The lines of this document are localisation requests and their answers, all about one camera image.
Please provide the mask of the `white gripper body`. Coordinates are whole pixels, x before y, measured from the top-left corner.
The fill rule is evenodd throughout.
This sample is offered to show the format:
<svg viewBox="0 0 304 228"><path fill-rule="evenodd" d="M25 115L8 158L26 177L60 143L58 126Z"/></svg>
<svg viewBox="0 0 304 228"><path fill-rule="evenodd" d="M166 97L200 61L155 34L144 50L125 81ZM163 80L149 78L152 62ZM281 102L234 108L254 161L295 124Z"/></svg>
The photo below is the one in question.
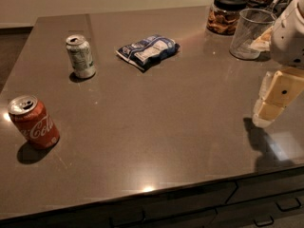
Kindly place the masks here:
<svg viewBox="0 0 304 228"><path fill-rule="evenodd" d="M304 18L298 7L285 9L275 21L270 52L282 65L304 67Z"/></svg>

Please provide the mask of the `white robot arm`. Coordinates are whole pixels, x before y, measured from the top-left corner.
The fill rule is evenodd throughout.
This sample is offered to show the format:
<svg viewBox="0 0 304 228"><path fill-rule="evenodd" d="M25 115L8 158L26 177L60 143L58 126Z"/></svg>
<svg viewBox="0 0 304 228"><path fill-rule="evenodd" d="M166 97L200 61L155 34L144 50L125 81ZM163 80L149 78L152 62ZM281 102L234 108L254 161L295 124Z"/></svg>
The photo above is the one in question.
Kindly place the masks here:
<svg viewBox="0 0 304 228"><path fill-rule="evenodd" d="M269 126L304 90L304 0L293 0L250 48L269 51L281 65L264 76L253 110L255 126Z"/></svg>

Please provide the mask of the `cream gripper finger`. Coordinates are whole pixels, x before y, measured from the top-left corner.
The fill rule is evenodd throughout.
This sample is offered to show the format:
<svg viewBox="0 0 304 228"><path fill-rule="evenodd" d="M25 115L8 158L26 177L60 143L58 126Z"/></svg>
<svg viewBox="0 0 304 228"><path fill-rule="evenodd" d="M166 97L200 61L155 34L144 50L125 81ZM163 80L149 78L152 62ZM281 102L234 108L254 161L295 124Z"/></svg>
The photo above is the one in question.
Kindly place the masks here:
<svg viewBox="0 0 304 228"><path fill-rule="evenodd" d="M254 125L268 127L303 90L303 69L284 67L276 72L267 71L253 110Z"/></svg>

